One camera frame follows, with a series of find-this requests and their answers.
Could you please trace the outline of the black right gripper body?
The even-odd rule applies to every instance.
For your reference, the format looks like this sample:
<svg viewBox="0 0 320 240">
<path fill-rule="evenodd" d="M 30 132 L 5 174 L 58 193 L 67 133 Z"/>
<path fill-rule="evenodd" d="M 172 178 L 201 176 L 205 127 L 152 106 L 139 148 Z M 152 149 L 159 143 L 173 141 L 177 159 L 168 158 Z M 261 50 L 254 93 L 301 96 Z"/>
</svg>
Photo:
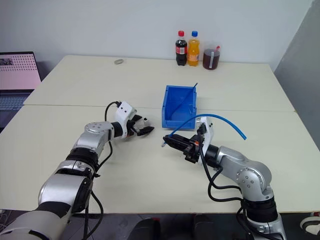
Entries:
<svg viewBox="0 0 320 240">
<path fill-rule="evenodd" d="M 189 139 L 187 147 L 183 150 L 185 155 L 185 160 L 196 164 L 200 157 L 200 147 L 199 147 L 199 138 L 195 134 Z"/>
</svg>

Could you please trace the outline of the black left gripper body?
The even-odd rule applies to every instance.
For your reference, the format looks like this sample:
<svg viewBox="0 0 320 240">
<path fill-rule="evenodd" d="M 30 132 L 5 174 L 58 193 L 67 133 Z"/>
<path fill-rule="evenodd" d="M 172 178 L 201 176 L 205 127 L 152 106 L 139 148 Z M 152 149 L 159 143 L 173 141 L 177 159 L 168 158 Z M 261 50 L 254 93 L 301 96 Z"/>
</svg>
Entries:
<svg viewBox="0 0 320 240">
<path fill-rule="evenodd" d="M 133 121 L 133 118 L 131 120 L 128 120 L 126 123 L 126 128 L 127 128 L 127 136 L 133 136 L 134 134 L 137 134 L 137 132 L 143 128 L 142 123 L 135 123 Z"/>
</svg>

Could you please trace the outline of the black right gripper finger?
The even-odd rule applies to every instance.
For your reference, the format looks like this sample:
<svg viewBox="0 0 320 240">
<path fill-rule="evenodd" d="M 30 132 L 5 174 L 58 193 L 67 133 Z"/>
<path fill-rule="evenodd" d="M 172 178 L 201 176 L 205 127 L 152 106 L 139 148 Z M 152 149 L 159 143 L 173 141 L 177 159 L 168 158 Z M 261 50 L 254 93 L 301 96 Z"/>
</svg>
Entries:
<svg viewBox="0 0 320 240">
<path fill-rule="evenodd" d="M 189 145 L 191 143 L 190 138 L 178 134 L 167 134 L 163 137 L 163 140 L 168 145 Z"/>
<path fill-rule="evenodd" d="M 171 148 L 176 149 L 181 152 L 183 152 L 188 147 L 187 143 L 181 143 L 181 142 L 175 142 L 175 141 L 174 142 L 167 141 L 166 144 L 168 146 L 170 146 Z"/>
</svg>

